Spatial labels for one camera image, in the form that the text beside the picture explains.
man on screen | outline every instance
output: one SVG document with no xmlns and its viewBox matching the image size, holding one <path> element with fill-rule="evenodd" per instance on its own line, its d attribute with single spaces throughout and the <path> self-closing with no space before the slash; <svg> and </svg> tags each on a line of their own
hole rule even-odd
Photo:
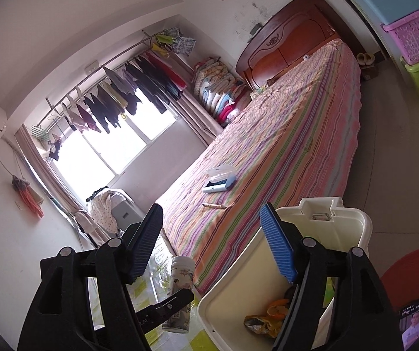
<svg viewBox="0 0 419 351">
<path fill-rule="evenodd" d="M 411 317 L 411 326 L 401 336 L 405 351 L 419 338 L 419 310 Z"/>
</svg>

wooden headboard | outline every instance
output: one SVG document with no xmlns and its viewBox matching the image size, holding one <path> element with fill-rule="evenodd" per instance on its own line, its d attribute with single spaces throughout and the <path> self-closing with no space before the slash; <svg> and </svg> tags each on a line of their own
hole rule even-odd
<svg viewBox="0 0 419 351">
<path fill-rule="evenodd" d="M 293 0 L 252 38 L 236 72 L 253 89 L 259 88 L 335 38 L 341 38 L 355 55 L 365 51 L 325 0 Z"/>
</svg>

pen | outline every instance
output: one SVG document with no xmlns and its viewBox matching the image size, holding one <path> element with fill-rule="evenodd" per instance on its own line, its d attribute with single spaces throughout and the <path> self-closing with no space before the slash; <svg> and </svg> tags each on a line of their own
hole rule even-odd
<svg viewBox="0 0 419 351">
<path fill-rule="evenodd" d="M 218 209 L 225 209 L 226 208 L 226 206 L 223 206 L 222 204 L 214 204 L 214 203 L 206 203 L 206 202 L 203 202 L 203 206 L 211 207 L 211 208 L 218 208 Z"/>
</svg>

blue gripper pad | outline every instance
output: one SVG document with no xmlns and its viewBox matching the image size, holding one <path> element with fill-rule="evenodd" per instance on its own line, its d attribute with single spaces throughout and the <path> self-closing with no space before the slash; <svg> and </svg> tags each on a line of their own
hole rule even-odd
<svg viewBox="0 0 419 351">
<path fill-rule="evenodd" d="M 128 275 L 133 281 L 144 274 L 162 229 L 163 216 L 162 207 L 153 204 L 128 246 L 133 259 L 133 266 Z"/>
<path fill-rule="evenodd" d="M 276 212 L 265 204 L 260 210 L 260 223 L 278 265 L 279 272 L 290 283 L 295 281 L 297 271 L 294 267 L 294 251 L 280 227 L 279 217 Z"/>
</svg>

bed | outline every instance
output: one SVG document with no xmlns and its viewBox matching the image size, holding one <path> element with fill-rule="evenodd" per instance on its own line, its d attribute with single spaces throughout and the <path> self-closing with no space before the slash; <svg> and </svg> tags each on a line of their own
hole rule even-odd
<svg viewBox="0 0 419 351">
<path fill-rule="evenodd" d="M 351 48 L 360 51 L 360 44 L 331 10 L 323 0 L 294 0 L 259 31 L 240 57 L 239 74 L 253 88 L 277 81 L 157 201 L 168 244 L 196 261 L 194 283 L 202 295 L 258 230 L 265 202 L 295 206 L 303 197 L 344 193 L 358 145 L 360 70 Z M 337 20 L 344 35 L 334 28 Z M 299 39 L 302 33 L 308 45 Z M 293 40 L 309 49 L 293 47 Z M 285 64 L 271 61 L 280 60 L 279 54 Z M 220 164 L 235 167 L 236 184 L 230 191 L 204 194 L 204 171 Z M 203 202 L 227 208 L 211 209 Z"/>
</svg>

